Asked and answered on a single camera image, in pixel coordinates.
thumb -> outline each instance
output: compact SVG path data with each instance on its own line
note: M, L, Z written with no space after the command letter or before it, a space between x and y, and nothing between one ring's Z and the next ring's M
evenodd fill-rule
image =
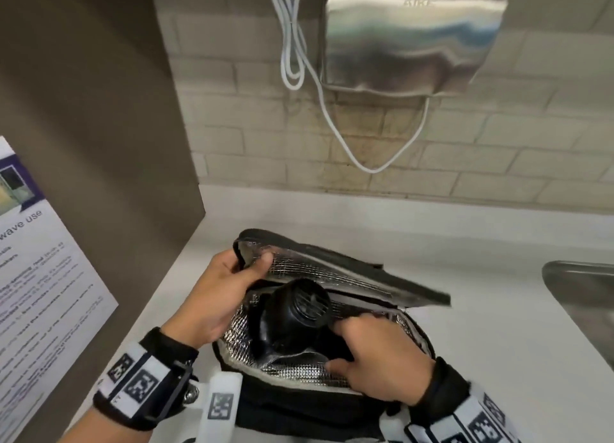
M326 371L331 375L348 378L351 364L345 359L333 359L332 361L328 361L325 367Z
M268 269L271 267L273 255L270 252L265 252L260 254L260 257L255 261L249 268L245 270L241 270L239 273L234 274L233 276L245 284L245 286L249 286L250 284L264 278Z

printed instruction sheet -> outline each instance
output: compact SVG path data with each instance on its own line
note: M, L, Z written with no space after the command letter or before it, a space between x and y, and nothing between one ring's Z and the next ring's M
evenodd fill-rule
M117 307L0 137L0 443L12 443Z

countertop backsplash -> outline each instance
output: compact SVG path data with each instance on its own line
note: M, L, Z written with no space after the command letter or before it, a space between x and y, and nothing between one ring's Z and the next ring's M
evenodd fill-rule
M322 0L302 0L310 56ZM437 98L382 173L349 163L309 77L280 80L269 0L155 0L201 183L614 213L614 0L511 0L465 95ZM357 159L413 134L418 98L326 92Z

sink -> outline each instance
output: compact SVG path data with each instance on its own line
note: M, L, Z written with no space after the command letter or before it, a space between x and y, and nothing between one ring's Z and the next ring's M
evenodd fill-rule
M614 265L549 262L543 281L614 370Z

person's right hand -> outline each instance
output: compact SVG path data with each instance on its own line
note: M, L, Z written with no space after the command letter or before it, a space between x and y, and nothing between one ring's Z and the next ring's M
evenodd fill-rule
M385 401L414 406L433 376L435 362L416 346L400 325L371 314L336 322L333 331L345 339L353 362L326 363L333 375L348 379L353 390Z

